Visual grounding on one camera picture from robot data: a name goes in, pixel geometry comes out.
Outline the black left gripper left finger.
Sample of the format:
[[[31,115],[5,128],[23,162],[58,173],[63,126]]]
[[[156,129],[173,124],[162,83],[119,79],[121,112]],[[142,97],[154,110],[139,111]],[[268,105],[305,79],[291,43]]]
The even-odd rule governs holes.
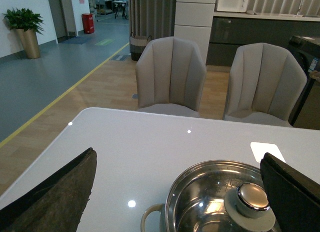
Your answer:
[[[76,231],[97,169],[88,148],[25,195],[0,210],[1,231]]]

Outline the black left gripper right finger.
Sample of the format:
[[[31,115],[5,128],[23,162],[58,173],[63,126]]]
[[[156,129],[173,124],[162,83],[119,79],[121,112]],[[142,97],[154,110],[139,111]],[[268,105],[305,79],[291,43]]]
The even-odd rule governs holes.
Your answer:
[[[320,230],[320,185],[270,153],[260,162],[269,204],[282,231]]]

